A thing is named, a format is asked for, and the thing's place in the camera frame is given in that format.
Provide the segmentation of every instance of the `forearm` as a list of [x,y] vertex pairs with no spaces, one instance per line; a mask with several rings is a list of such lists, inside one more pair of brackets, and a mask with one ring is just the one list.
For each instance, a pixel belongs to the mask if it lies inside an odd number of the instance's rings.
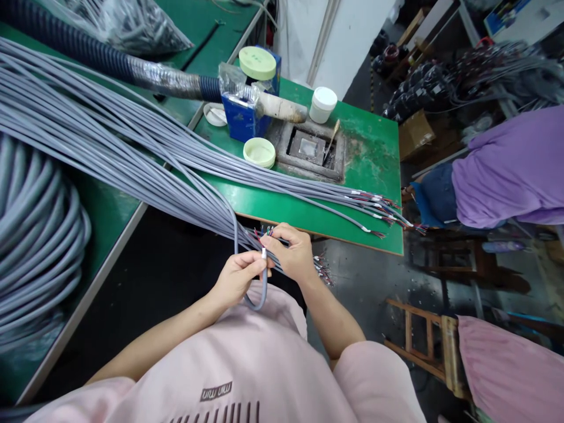
[[338,360],[349,345],[366,340],[357,321],[321,279],[310,277],[298,285],[331,361]]
[[206,295],[132,341],[86,384],[119,376],[138,381],[174,347],[214,324],[226,309],[211,293]]

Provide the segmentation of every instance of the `purple cloth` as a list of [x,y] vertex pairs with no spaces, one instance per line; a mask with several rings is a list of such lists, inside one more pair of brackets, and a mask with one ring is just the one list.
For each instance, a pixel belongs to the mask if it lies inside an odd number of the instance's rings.
[[478,135],[452,164],[458,220],[564,223],[564,106],[527,112]]
[[496,423],[564,421],[564,357],[474,317],[458,316],[474,404]]

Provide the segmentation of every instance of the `green workbench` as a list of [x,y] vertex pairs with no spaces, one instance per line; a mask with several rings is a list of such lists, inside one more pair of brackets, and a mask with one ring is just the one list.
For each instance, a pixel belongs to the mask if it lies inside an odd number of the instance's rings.
[[[309,105],[313,91],[291,81],[282,79],[280,96],[293,102]],[[341,120],[339,131],[347,138],[345,179],[343,185],[381,194],[400,203],[400,164],[397,123],[357,109],[345,103],[337,103],[331,114],[328,127]],[[201,119],[195,131],[215,145],[243,157],[243,143],[229,137],[227,126],[215,127]],[[285,170],[275,164],[273,170]],[[347,214],[366,228],[386,233],[379,239],[362,231],[357,226],[330,211],[313,206],[286,194],[268,192],[243,186],[205,173],[200,173],[218,188],[237,214],[269,223],[285,221],[310,233],[363,245],[388,253],[403,254],[402,229],[395,224],[388,227],[360,211],[338,204],[320,201]]]
[[[256,22],[253,18],[258,11],[255,6],[233,8],[238,13],[230,14],[222,11],[210,0],[157,0],[157,3],[196,46],[209,33],[215,20],[225,22],[187,70],[209,76],[217,76],[218,64],[231,58],[246,29],[253,21]],[[2,23],[0,36],[37,51],[62,57]],[[178,53],[166,58],[164,62],[179,68],[193,51],[194,48]],[[157,104],[149,91],[133,86],[130,88]],[[201,102],[198,101],[181,99],[167,99],[162,103],[162,107],[185,125],[194,118],[200,105]],[[92,221],[92,237],[82,264],[82,280],[63,304],[70,319],[56,342],[57,333],[53,333],[51,339],[43,338],[40,342],[30,343],[0,355],[0,407],[17,401],[29,401],[41,386],[146,208],[146,205],[137,199],[79,171],[68,169],[67,174],[78,188],[80,200]]]
[[[241,36],[250,23],[256,22],[258,15],[256,7],[237,8],[238,14],[229,14],[209,0],[157,2],[196,45],[207,35],[215,20],[221,19],[226,23],[217,30],[188,69],[191,73],[201,75],[217,75],[217,65],[233,58],[233,51],[240,47],[238,42]],[[0,25],[0,36],[38,51],[60,56],[8,26]],[[166,59],[166,63],[179,68],[191,53],[192,51],[179,53]],[[152,93],[136,88],[134,90],[156,102]],[[281,96],[309,106],[311,90],[283,80]],[[185,125],[191,120],[194,124],[197,122],[200,106],[200,102],[172,98],[162,103],[163,108]],[[332,115],[333,120],[328,125],[333,125],[334,119],[337,118],[341,119],[341,130],[351,139],[347,147],[344,183],[354,188],[384,194],[398,202],[400,172],[397,125],[343,103],[337,105]],[[201,119],[196,131],[218,146],[242,157],[243,144],[229,138],[227,128],[211,127],[205,119]],[[58,336],[52,334],[50,339],[44,338],[0,355],[0,405],[17,401],[26,403],[33,397],[72,336],[146,208],[140,201],[77,170],[67,169],[66,172],[77,186],[81,201],[92,221],[93,232],[82,266],[82,281],[63,305],[70,318]],[[347,214],[364,226],[387,232],[386,239],[380,240],[332,213],[294,198],[227,183],[209,175],[205,175],[205,178],[228,198],[239,214],[272,223],[287,221],[326,237],[390,253],[403,253],[402,231],[399,226],[388,228],[370,216],[346,210]]]

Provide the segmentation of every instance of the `human hand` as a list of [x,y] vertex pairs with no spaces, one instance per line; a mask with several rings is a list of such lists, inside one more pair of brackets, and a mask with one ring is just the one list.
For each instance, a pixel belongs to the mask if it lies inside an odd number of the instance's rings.
[[[234,254],[227,259],[209,295],[226,308],[234,306],[243,299],[255,276],[263,280],[265,267],[267,260],[261,258],[260,251]],[[272,275],[270,269],[273,267],[274,262],[268,258],[268,276]]]
[[[277,238],[290,243],[286,248]],[[282,270],[298,284],[317,279],[317,271],[313,265],[310,236],[300,232],[287,223],[280,223],[272,231],[272,236],[265,235],[260,242],[280,261]]]

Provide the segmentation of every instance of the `pink shirt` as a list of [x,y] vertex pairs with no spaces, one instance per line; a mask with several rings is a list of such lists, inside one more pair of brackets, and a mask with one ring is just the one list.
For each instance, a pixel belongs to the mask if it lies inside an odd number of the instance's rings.
[[[260,299],[260,285],[249,290]],[[191,336],[137,383],[99,381],[28,422],[425,422],[402,359],[374,342],[349,346],[331,372],[306,340],[296,301],[268,287],[259,313],[244,304]]]

